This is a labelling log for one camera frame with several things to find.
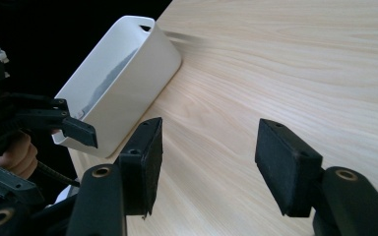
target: black bracket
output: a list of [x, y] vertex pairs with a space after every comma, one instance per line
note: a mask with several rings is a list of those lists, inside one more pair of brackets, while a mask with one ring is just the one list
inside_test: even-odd
[[362, 174], [321, 167], [322, 155], [285, 125], [261, 119], [255, 161], [283, 215], [309, 217], [316, 236], [378, 235], [378, 192]]
[[162, 163], [162, 119], [142, 122], [113, 164], [88, 169], [81, 188], [54, 206], [0, 205], [0, 235], [127, 235], [126, 215], [151, 214]]

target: light wood surface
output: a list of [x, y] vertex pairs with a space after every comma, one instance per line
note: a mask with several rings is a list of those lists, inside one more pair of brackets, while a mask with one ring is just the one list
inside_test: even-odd
[[[183, 63], [141, 119], [163, 118], [164, 155], [129, 235], [313, 235], [254, 162], [260, 118], [378, 190], [378, 0], [174, 0], [157, 22]], [[80, 176], [116, 156], [70, 152]]]

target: cable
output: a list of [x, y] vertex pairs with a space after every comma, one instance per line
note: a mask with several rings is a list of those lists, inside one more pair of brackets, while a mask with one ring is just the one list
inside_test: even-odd
[[74, 187], [80, 187], [81, 184], [78, 181], [72, 180], [59, 172], [53, 170], [52, 168], [48, 167], [47, 165], [43, 164], [42, 162], [38, 162], [37, 170], [39, 170], [41, 173], [47, 175], [48, 177], [51, 177], [55, 180], [58, 180], [62, 182], [63, 184], [72, 185]]

